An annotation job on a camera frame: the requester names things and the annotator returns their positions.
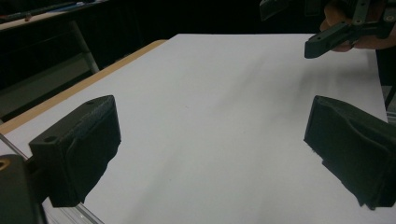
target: black 3d-printed part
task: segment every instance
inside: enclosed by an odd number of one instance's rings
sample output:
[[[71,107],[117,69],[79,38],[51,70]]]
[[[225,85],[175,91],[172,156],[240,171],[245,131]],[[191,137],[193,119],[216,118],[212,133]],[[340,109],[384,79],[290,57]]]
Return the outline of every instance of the black 3d-printed part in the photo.
[[[119,144],[113,96],[81,105],[30,142],[37,166],[49,176],[52,205],[67,207],[84,202]]]
[[[394,205],[396,127],[353,105],[316,96],[304,140],[360,205]]]

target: table surface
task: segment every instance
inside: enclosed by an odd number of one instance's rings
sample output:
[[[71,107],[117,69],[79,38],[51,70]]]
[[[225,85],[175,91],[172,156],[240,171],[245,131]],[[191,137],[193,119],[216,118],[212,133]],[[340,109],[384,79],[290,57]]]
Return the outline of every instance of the table surface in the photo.
[[[395,208],[359,207],[303,141],[315,95],[386,120],[375,53],[307,60],[309,36],[177,35],[0,132],[29,155],[56,120],[113,94],[122,143],[85,202],[105,223],[394,223]]]

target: wooden table edge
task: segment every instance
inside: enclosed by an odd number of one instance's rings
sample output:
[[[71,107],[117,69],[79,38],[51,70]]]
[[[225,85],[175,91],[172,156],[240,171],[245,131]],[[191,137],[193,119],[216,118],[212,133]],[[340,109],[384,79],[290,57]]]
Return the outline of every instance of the wooden table edge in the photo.
[[[139,49],[136,52],[128,55],[127,57],[119,60],[118,62],[111,64],[109,67],[106,67],[105,69],[99,71],[98,73],[96,73],[90,77],[87,77],[86,79],[80,81],[79,83],[70,87],[69,89],[60,92],[59,94],[49,98],[47,101],[18,115],[14,119],[11,119],[11,120],[5,122],[4,124],[1,124],[0,125],[0,133],[7,134],[7,133],[17,129],[18,127],[22,126],[22,124],[37,117],[38,115],[42,114],[43,112],[51,109],[55,105],[66,100],[67,98],[73,96],[77,92],[84,90],[85,88],[91,86],[91,84],[110,75],[114,71],[116,71],[116,70],[122,68],[123,66],[125,66],[126,64],[136,60],[137,58],[141,57],[142,55],[149,52],[150,50],[157,48],[165,41],[166,40],[157,40],[157,41],[154,41],[154,42],[146,45],[142,49]]]

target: human hand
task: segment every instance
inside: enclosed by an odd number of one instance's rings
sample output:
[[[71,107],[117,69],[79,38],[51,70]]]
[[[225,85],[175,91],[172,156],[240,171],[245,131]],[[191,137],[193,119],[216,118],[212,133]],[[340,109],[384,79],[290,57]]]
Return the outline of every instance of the human hand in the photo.
[[[382,11],[384,10],[385,2],[383,0],[376,1],[370,5],[366,21],[378,21],[381,18]],[[345,21],[351,23],[351,19],[347,18],[346,14],[339,8],[338,0],[332,0],[324,8],[326,16],[323,23],[320,25],[320,31],[329,29],[335,24]],[[375,35],[365,35],[359,38],[354,45],[348,42],[341,44],[333,49],[333,51],[346,52],[352,48],[355,49],[386,49],[396,46],[396,29],[393,27],[390,35],[386,39],[378,39]]]

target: white paper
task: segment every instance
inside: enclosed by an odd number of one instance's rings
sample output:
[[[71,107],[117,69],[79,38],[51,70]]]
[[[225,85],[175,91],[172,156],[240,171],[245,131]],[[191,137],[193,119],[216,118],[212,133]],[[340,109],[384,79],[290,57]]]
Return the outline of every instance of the white paper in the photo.
[[[177,35],[7,137],[28,142],[113,94],[122,142],[85,205],[105,223],[396,222],[303,141],[315,95],[386,120],[375,53],[304,58],[311,35]]]

